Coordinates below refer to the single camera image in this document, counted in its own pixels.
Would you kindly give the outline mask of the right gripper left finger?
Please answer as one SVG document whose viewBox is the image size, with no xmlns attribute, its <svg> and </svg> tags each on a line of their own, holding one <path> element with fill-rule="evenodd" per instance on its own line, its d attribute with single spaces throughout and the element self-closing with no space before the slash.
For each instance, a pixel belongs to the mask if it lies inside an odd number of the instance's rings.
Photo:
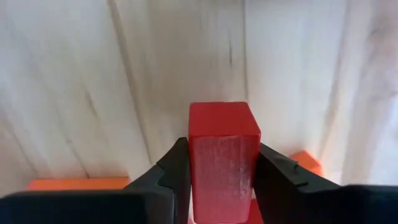
<svg viewBox="0 0 398 224">
<path fill-rule="evenodd" d="M 178 138 L 152 168 L 124 189 L 141 199 L 134 208 L 142 209 L 142 217 L 134 218 L 134 223 L 187 224 L 191 191 L 187 138 Z"/>
</svg>

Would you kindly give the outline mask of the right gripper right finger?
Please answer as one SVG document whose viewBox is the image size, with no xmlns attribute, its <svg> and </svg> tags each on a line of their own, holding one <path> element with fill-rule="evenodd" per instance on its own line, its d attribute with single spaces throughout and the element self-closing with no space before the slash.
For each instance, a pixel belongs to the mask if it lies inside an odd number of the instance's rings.
<svg viewBox="0 0 398 224">
<path fill-rule="evenodd" d="M 338 185 L 261 144 L 254 177 L 263 223 L 332 223 L 336 208 L 327 197 Z"/>
</svg>

